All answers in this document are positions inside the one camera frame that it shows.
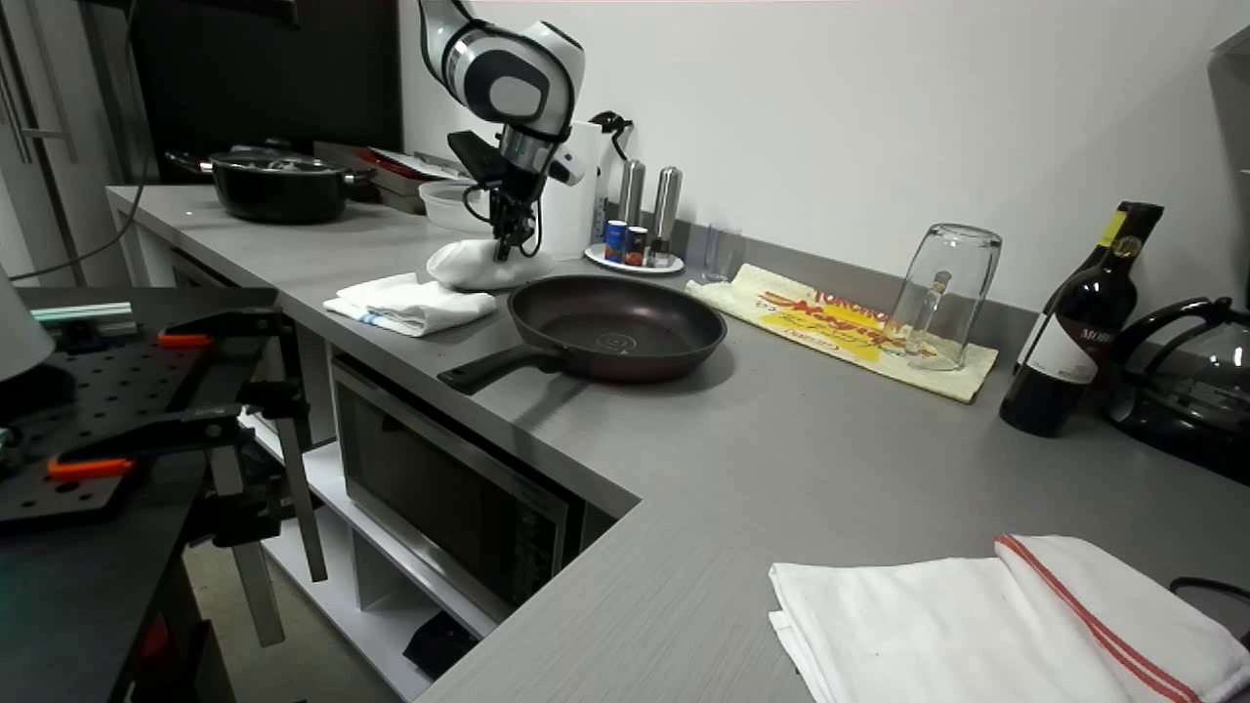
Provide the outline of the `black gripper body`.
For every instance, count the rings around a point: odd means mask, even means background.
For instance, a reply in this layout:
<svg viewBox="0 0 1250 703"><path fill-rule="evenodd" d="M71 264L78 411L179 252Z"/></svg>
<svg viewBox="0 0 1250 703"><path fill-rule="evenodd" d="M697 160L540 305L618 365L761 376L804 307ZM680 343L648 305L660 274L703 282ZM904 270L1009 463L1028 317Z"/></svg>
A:
<svg viewBox="0 0 1250 703"><path fill-rule="evenodd" d="M459 127L447 135L451 157L489 192L489 221L497 252L506 258L535 232L535 203L541 196L553 145L518 127L503 127L497 145Z"/></svg>

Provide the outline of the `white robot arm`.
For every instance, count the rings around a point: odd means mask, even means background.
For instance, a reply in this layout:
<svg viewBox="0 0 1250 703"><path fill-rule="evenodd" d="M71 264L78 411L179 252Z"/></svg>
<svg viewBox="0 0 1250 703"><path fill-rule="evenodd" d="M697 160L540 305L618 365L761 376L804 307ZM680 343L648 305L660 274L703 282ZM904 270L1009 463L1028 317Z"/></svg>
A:
<svg viewBox="0 0 1250 703"><path fill-rule="evenodd" d="M540 19L506 31L476 19L466 0L416 0L420 61L432 80L471 117L490 122L499 140L447 132L451 157L489 192L497 258L535 232L535 203L553 153L568 135L581 84L581 41Z"/></svg>

